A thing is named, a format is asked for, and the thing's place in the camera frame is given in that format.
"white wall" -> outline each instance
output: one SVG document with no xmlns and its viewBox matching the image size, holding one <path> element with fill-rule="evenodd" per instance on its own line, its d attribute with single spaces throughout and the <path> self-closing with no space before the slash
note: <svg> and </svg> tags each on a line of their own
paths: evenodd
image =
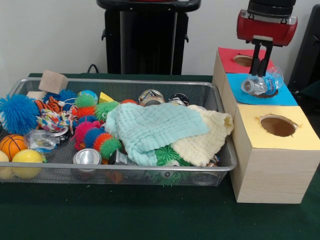
<svg viewBox="0 0 320 240">
<path fill-rule="evenodd" d="M 189 13 L 188 36 L 182 73 L 212 75 L 217 47 L 253 48 L 238 40 L 237 17 L 249 0 L 202 0 Z M 298 0 L 299 18 L 290 46 L 275 48 L 271 58 L 286 80 L 318 0 Z M 0 0 L 0 96 L 29 73 L 45 69 L 60 73 L 83 73 L 91 63 L 107 71 L 105 42 L 101 41 L 104 10 L 95 0 Z"/>
</svg>

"yellow ball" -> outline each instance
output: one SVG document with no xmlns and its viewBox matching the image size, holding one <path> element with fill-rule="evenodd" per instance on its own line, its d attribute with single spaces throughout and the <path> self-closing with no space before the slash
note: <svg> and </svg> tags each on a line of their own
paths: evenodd
<svg viewBox="0 0 320 240">
<path fill-rule="evenodd" d="M 26 149 L 18 152 L 12 159 L 13 163 L 43 163 L 40 153 L 35 150 Z M 40 167 L 13 167 L 13 172 L 22 179 L 32 179 L 42 170 Z"/>
<path fill-rule="evenodd" d="M 0 162 L 9 162 L 8 156 L 3 151 L 0 151 Z M 14 173 L 12 172 L 11 167 L 9 166 L 0 167 L 0 179 L 8 180 L 12 178 L 13 175 Z"/>
</svg>

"black stand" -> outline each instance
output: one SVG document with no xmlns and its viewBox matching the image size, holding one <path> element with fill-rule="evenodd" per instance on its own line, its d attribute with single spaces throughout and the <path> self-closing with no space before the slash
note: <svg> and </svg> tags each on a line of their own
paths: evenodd
<svg viewBox="0 0 320 240">
<path fill-rule="evenodd" d="M 200 2 L 97 0 L 106 9 L 102 39 L 108 73 L 180 75 L 188 40 L 186 12 Z"/>
</svg>

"table surface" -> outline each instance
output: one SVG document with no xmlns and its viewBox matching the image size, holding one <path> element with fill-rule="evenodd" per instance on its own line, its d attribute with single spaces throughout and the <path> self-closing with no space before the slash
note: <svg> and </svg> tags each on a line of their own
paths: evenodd
<svg viewBox="0 0 320 240">
<path fill-rule="evenodd" d="M 212 78 L 67 77 L 200 82 Z M 229 175 L 219 187 L 2 183 L 0 196 L 4 240 L 320 238 L 319 172 L 299 205 L 236 203 Z"/>
</svg>

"green fuzzy toy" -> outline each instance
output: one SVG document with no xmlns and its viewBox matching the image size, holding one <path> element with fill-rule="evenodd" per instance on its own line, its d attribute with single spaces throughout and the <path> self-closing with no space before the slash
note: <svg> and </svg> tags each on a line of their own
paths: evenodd
<svg viewBox="0 0 320 240">
<path fill-rule="evenodd" d="M 180 155 L 170 145 L 155 150 L 155 155 L 157 159 L 157 166 L 165 166 L 172 160 L 176 160 L 181 167 L 192 166 L 190 163 L 183 160 L 182 157 L 180 157 Z"/>
<path fill-rule="evenodd" d="M 103 159 L 108 160 L 110 156 L 115 152 L 115 150 L 119 149 L 122 150 L 121 142 L 116 138 L 110 138 L 109 140 L 105 141 L 100 147 L 100 154 Z"/>
<path fill-rule="evenodd" d="M 98 121 L 106 121 L 107 114 L 115 109 L 119 103 L 117 101 L 103 102 L 96 106 L 95 116 Z"/>
<path fill-rule="evenodd" d="M 91 95 L 80 95 L 75 99 L 75 105 L 77 108 L 93 107 L 97 105 L 96 100 Z"/>
</svg>

